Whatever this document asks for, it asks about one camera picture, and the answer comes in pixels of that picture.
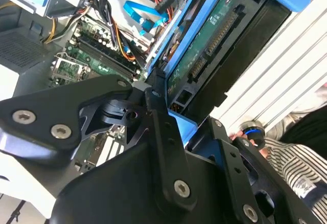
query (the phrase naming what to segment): black metal bracket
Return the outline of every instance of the black metal bracket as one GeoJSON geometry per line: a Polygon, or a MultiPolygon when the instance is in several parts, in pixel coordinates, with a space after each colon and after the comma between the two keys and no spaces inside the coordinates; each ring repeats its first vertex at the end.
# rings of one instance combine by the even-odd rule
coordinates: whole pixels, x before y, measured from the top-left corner
{"type": "Polygon", "coordinates": [[[82,140],[81,128],[98,107],[112,99],[127,99],[131,91],[127,81],[112,75],[4,100],[0,102],[0,138],[6,141],[2,151],[42,164],[67,164],[82,140]],[[30,115],[23,112],[15,121],[17,111],[30,115]],[[34,116],[34,121],[26,124],[27,116],[34,116]],[[52,135],[55,125],[65,125],[69,136],[52,135]]]}
{"type": "Polygon", "coordinates": [[[311,210],[298,198],[287,183],[278,175],[268,161],[248,140],[238,137],[233,143],[242,155],[249,174],[256,175],[252,179],[254,194],[264,190],[274,202],[273,219],[275,223],[319,223],[311,210]]]}

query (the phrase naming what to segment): circuit board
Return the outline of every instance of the circuit board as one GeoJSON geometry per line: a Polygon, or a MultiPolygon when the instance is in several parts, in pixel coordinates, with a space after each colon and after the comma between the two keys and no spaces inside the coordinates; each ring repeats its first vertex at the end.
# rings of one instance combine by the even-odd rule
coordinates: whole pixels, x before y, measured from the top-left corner
{"type": "Polygon", "coordinates": [[[66,53],[72,57],[75,58],[84,64],[88,65],[91,70],[94,72],[100,74],[100,75],[107,75],[107,74],[118,74],[122,76],[125,80],[129,81],[129,79],[122,74],[118,73],[116,70],[105,66],[100,61],[96,60],[95,58],[89,56],[87,53],[83,52],[77,47],[69,45],[66,49],[66,53]]]}
{"type": "Polygon", "coordinates": [[[111,41],[111,33],[108,29],[102,27],[99,23],[94,21],[90,17],[82,17],[79,22],[79,26],[74,32],[75,37],[80,35],[86,35],[89,38],[95,39],[107,48],[117,51],[118,48],[114,48],[111,41]]]}
{"type": "Polygon", "coordinates": [[[168,95],[173,93],[178,82],[186,75],[198,60],[203,49],[209,44],[211,36],[223,21],[234,0],[219,0],[208,19],[194,38],[190,47],[176,66],[167,81],[168,95]]]}
{"type": "Polygon", "coordinates": [[[78,64],[61,62],[58,67],[58,74],[74,80],[80,66],[78,64]]]}

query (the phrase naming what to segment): white surface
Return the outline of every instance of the white surface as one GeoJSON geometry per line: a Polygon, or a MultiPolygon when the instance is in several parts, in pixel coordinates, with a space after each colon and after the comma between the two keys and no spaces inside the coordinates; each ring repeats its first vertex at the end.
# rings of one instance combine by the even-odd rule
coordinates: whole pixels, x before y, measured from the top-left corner
{"type": "Polygon", "coordinates": [[[252,65],[211,112],[228,133],[249,120],[271,129],[301,98],[327,81],[327,0],[292,13],[252,65]]]}
{"type": "Polygon", "coordinates": [[[108,158],[108,154],[111,149],[112,142],[113,142],[113,138],[111,136],[108,136],[106,139],[106,142],[104,143],[103,149],[100,153],[100,156],[99,156],[96,166],[99,166],[99,165],[103,164],[104,162],[106,162],[106,160],[108,158]]]}
{"type": "Polygon", "coordinates": [[[0,192],[8,196],[31,202],[46,218],[51,217],[56,198],[52,196],[20,163],[12,156],[0,153],[0,192]]]}
{"type": "Polygon", "coordinates": [[[0,101],[13,96],[19,74],[0,64],[0,101]]]}
{"type": "MultiPolygon", "coordinates": [[[[11,213],[17,208],[21,200],[4,195],[0,200],[0,223],[6,223],[11,213]]],[[[45,218],[31,203],[25,203],[18,217],[18,224],[44,224],[45,218]]]]}

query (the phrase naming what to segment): screw hole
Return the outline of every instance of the screw hole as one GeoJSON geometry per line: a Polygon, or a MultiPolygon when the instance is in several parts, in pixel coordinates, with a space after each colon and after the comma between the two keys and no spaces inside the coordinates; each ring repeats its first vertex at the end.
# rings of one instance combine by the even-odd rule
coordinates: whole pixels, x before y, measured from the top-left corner
{"type": "Polygon", "coordinates": [[[174,144],[175,144],[175,140],[172,139],[172,138],[169,138],[169,139],[168,139],[168,142],[169,142],[171,145],[174,145],[174,144]]]}
{"type": "Polygon", "coordinates": [[[238,169],[238,168],[234,168],[234,170],[238,173],[238,174],[240,174],[241,173],[241,170],[240,169],[238,169]]]}
{"type": "Polygon", "coordinates": [[[63,129],[63,128],[58,128],[57,129],[57,133],[59,133],[59,134],[66,134],[66,130],[65,129],[63,129]]]}
{"type": "Polygon", "coordinates": [[[132,119],[135,119],[136,117],[137,117],[137,113],[135,113],[134,111],[129,112],[129,113],[126,115],[126,119],[127,119],[127,120],[132,120],[132,119]]]}
{"type": "Polygon", "coordinates": [[[21,115],[19,115],[19,119],[28,120],[28,119],[30,119],[30,116],[28,114],[21,114],[21,115]]]}
{"type": "Polygon", "coordinates": [[[165,127],[166,127],[167,129],[170,129],[170,128],[172,127],[172,125],[171,125],[170,123],[166,122],[166,123],[165,123],[165,127]]]}

